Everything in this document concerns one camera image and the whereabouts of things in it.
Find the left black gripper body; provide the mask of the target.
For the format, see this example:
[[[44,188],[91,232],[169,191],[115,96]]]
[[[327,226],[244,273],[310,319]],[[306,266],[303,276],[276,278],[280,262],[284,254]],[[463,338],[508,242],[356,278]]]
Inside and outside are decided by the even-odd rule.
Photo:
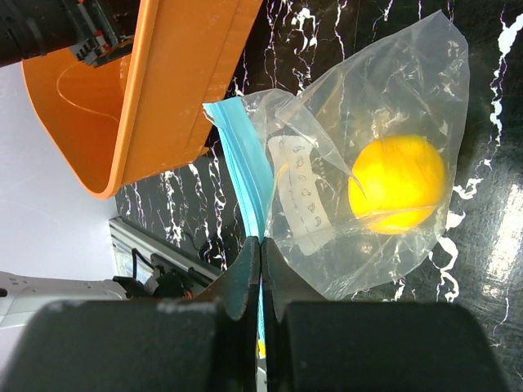
[[[133,1],[1,0],[1,66],[68,49],[100,67],[132,52]]]

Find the clear zip top bag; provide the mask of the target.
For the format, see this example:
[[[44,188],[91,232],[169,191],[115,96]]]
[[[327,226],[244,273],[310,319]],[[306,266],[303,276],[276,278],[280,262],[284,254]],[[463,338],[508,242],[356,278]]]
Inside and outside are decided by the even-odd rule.
[[[246,234],[274,239],[288,265],[330,300],[416,269],[445,229],[469,84],[467,41],[437,11],[368,45],[298,94],[269,89],[204,104]],[[419,226],[377,234],[352,213],[352,168],[370,142],[407,135],[425,138],[442,157],[445,195]]]

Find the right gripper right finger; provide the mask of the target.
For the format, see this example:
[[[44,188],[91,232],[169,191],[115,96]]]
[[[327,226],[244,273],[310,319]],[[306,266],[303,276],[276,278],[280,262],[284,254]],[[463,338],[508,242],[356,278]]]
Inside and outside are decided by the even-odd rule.
[[[324,298],[285,261],[274,239],[261,244],[261,294],[269,391],[298,391],[310,350],[298,325],[311,305]]]

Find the yellow lemon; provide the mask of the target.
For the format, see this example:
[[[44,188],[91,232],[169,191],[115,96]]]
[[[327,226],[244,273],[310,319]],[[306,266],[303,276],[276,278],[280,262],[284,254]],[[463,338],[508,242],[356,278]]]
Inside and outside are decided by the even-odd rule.
[[[348,182],[353,215],[377,234],[403,234],[422,224],[446,191],[445,163],[425,138],[386,136],[366,145]]]

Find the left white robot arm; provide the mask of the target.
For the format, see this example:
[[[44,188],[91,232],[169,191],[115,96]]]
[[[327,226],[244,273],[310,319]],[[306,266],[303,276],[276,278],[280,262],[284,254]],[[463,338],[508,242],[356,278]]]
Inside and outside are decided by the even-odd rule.
[[[138,1],[3,1],[1,65],[43,58],[63,50],[71,69],[95,70],[132,51]],[[109,280],[31,278],[1,274],[1,326],[25,325],[44,305],[63,300],[123,299],[125,291]]]

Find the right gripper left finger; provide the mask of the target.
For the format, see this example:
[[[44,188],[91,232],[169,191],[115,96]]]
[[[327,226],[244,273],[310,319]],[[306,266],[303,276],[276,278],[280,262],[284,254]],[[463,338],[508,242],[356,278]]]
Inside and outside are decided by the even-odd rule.
[[[233,265],[198,296],[208,391],[257,388],[257,308],[261,247],[246,238]]]

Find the orange plastic basket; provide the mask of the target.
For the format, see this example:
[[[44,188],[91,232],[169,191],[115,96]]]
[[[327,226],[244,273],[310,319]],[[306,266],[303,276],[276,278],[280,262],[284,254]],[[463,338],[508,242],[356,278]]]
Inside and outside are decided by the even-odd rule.
[[[108,198],[206,151],[259,1],[144,1],[132,53],[98,68],[62,49],[21,64],[34,110],[87,191]]]

